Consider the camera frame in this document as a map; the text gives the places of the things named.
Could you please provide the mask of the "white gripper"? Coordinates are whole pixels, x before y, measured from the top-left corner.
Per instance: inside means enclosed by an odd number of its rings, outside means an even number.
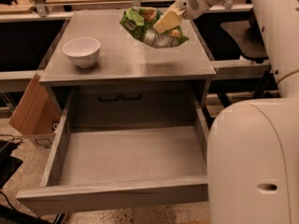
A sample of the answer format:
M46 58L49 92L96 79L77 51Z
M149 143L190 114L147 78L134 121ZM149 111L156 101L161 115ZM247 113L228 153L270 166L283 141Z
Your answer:
M162 34L180 26L182 19L194 20L210 9L207 0L176 0L176 8L169 8L153 25L153 29Z

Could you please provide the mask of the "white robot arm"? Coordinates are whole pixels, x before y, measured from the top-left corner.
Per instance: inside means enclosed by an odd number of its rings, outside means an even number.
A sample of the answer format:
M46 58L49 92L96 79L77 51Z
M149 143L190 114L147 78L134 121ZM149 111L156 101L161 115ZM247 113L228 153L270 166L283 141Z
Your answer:
M161 33L221 0L176 0ZM299 224L299 1L251 0L279 96L239 102L207 141L210 224Z

